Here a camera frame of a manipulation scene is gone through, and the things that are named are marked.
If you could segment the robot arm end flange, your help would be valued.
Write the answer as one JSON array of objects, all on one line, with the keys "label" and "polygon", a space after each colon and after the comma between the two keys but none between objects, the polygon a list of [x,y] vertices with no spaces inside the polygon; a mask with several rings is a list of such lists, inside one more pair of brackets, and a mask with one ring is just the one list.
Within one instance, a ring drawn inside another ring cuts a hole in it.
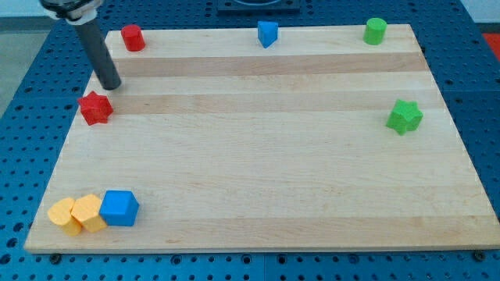
[{"label": "robot arm end flange", "polygon": [[70,25],[83,25],[97,17],[97,9],[104,0],[40,0],[44,11],[54,20],[65,20]]}]

